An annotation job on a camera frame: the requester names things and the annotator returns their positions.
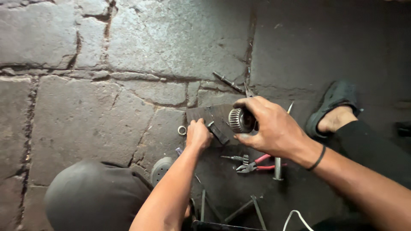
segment black rubber band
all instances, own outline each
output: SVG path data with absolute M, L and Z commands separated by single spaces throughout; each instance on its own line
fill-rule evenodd
M 311 171 L 313 170 L 315 167 L 317 167 L 317 165 L 320 163 L 320 161 L 323 159 L 324 153 L 326 152 L 326 146 L 323 145 L 323 151 L 321 152 L 320 157 L 318 158 L 317 162 L 315 162 L 315 164 L 313 166 L 311 166 L 310 168 L 307 169 L 307 171 Z

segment black pants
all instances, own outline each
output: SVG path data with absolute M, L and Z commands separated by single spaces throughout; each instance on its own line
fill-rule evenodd
M 335 136 L 343 154 L 411 189 L 411 156 L 378 136 L 361 121 L 340 128 Z M 127 231 L 152 190 L 131 169 L 105 162 L 81 161 L 59 173 L 46 196 L 47 217 L 55 231 Z M 357 218 L 328 219 L 314 230 L 366 230 Z

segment small gear shaft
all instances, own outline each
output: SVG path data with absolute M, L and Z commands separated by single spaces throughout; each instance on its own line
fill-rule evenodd
M 229 125 L 235 133 L 250 133 L 256 124 L 256 119 L 250 111 L 237 108 L 230 111 Z

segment metal ring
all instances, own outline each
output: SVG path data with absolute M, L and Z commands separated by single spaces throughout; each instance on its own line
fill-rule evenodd
M 179 126 L 177 129 L 178 133 L 182 136 L 184 136 L 185 134 L 187 134 L 187 128 L 185 128 L 184 126 Z

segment gear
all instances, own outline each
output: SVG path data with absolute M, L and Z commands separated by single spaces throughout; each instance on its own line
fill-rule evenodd
M 229 113 L 229 125 L 235 133 L 250 133 L 255 124 L 255 117 L 247 109 L 237 108 Z

